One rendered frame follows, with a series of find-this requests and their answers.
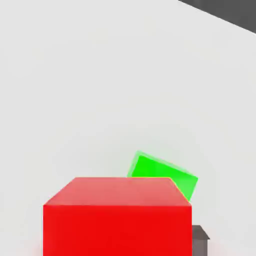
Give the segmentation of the small red cube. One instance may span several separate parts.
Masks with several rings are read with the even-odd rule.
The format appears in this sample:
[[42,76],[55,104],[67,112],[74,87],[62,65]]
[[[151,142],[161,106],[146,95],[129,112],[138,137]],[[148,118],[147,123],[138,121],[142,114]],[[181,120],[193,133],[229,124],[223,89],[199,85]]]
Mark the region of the small red cube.
[[192,206],[169,178],[74,178],[43,206],[43,256],[192,256]]

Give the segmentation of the small green cube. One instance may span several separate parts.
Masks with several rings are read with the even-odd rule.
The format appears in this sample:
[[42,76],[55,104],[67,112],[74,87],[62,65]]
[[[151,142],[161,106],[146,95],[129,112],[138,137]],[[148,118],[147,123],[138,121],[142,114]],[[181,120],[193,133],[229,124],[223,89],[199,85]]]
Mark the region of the small green cube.
[[142,151],[135,153],[127,177],[170,178],[188,201],[198,182],[198,177],[186,169]]

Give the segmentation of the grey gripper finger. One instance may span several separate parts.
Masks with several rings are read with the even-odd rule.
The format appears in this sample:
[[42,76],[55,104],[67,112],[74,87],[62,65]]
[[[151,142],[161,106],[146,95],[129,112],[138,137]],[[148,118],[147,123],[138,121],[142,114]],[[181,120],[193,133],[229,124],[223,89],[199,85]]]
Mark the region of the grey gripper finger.
[[192,256],[208,256],[210,237],[200,225],[192,225]]

